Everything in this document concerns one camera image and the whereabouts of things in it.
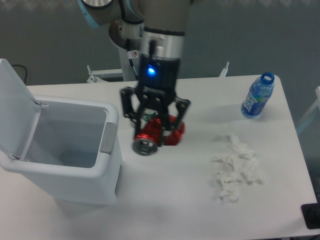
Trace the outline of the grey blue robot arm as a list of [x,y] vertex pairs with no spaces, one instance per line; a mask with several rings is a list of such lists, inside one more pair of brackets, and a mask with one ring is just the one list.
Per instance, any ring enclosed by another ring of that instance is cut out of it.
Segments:
[[109,25],[111,40],[138,52],[135,87],[120,91],[125,118],[133,125],[135,147],[176,145],[184,134],[188,99],[176,94],[190,0],[81,0],[92,26]]

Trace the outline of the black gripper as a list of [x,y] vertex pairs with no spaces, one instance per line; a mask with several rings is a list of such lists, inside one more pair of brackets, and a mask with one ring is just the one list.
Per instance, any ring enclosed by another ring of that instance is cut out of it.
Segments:
[[[135,140],[141,130],[141,109],[157,110],[157,146],[176,146],[185,134],[185,115],[191,101],[178,97],[176,81],[181,60],[177,57],[158,55],[158,42],[148,41],[147,53],[140,59],[137,86],[126,86],[120,90],[123,116],[133,123]],[[134,111],[132,96],[136,94],[140,105]]]

